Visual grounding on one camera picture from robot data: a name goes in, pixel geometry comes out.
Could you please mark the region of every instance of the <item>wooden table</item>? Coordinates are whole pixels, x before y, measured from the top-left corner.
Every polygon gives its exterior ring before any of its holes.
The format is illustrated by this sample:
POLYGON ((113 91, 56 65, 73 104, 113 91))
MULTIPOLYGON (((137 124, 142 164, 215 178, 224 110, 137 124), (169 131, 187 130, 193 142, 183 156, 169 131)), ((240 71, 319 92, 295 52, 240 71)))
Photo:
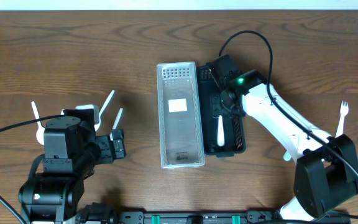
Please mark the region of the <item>wooden table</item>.
MULTIPOLYGON (((214 60, 233 33, 265 35, 273 48, 272 83, 296 110, 335 134, 342 100, 345 133, 358 155, 358 11, 53 11, 0 12, 0 127, 94 103, 111 90, 98 134, 120 107, 127 157, 96 167, 80 207, 104 202, 118 210, 246 210, 280 208, 292 197, 295 165, 284 148, 250 117, 247 150, 206 158, 197 169, 163 170, 158 138, 156 65, 214 60)), ((268 50, 253 35, 226 48, 244 71, 267 73, 268 50)), ((0 194, 17 210, 17 193, 33 159, 43 153, 37 125, 0 134, 0 194)), ((358 214, 358 196, 341 208, 358 214)), ((15 223, 0 204, 0 223, 15 223)))

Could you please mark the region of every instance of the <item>wood grain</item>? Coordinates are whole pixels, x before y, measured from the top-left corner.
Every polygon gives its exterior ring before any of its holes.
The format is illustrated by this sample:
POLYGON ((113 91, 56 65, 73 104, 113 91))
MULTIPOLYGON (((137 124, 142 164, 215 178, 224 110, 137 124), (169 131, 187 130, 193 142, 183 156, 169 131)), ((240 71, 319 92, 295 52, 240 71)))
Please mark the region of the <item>wood grain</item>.
MULTIPOLYGON (((273 85, 312 123, 334 134, 341 100, 349 102, 345 133, 358 154, 358 11, 0 12, 0 127, 32 119, 33 100, 46 116, 85 103, 101 106, 116 90, 98 133, 108 133, 123 107, 127 158, 96 167, 81 207, 279 208, 293 197, 295 166, 282 160, 283 147, 252 118, 244 119, 245 153, 207 157, 197 169, 160 166, 156 65, 210 62, 244 29, 269 39, 273 85)), ((267 71, 269 55, 256 37, 236 37, 225 53, 243 70, 267 71)), ((0 134, 0 194, 16 209, 30 164, 43 153, 36 129, 0 134)), ((358 214, 358 196, 341 208, 358 214)), ((0 204, 0 223, 15 222, 0 204)))

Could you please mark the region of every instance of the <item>green tape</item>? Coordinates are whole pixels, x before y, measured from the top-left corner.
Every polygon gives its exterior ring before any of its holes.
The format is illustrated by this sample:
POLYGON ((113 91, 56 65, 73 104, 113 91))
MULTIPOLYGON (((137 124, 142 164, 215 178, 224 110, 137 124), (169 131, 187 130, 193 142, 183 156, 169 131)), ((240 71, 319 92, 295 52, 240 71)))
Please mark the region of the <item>green tape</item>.
POLYGON ((233 215, 231 217, 232 224, 241 224, 241 218, 239 215, 233 215))
POLYGON ((152 224, 160 224, 160 216, 152 215, 152 224))

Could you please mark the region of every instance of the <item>brown tabletop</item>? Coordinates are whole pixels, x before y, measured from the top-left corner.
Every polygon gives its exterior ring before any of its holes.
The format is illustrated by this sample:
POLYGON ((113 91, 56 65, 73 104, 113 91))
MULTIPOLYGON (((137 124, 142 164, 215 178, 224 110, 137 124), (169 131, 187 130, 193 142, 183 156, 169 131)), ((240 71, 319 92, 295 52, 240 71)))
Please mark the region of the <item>brown tabletop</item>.
MULTIPOLYGON (((247 150, 208 156, 203 167, 160 165, 156 65, 214 60, 224 41, 249 29, 273 48, 272 84, 306 119, 335 134, 342 100, 344 132, 358 155, 358 11, 45 11, 0 12, 0 128, 116 94, 98 134, 120 107, 125 160, 96 166, 79 207, 104 202, 118 210, 280 208, 293 197, 295 165, 256 120, 243 119, 247 150)), ((266 74, 269 53, 253 35, 225 49, 243 71, 266 74)), ((0 194, 19 210, 17 193, 33 159, 44 152, 36 124, 0 134, 0 194)), ((358 214, 358 196, 341 205, 358 214)), ((16 223, 0 204, 0 223, 16 223)))

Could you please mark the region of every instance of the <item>white robotic arm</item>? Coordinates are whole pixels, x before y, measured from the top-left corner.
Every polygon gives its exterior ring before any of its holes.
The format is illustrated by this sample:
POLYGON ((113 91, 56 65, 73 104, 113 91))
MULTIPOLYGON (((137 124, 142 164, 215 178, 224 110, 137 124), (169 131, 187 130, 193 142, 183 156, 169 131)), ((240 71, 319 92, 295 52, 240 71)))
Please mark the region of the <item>white robotic arm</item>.
MULTIPOLYGON (((331 135, 311 124, 285 102, 270 84, 270 92, 276 98, 276 102, 294 119, 317 135, 320 139, 328 142, 331 135)), ((289 152, 292 159, 296 160, 303 156, 303 151, 309 149, 314 151, 321 147, 321 144, 311 139, 300 128, 295 126, 286 118, 273 104, 267 94, 266 84, 259 84, 249 90, 249 93, 242 96, 243 110, 251 117, 263 124, 273 136, 289 152)), ((314 218, 307 214, 299 204, 296 197, 280 209, 283 219, 311 221, 314 218)))

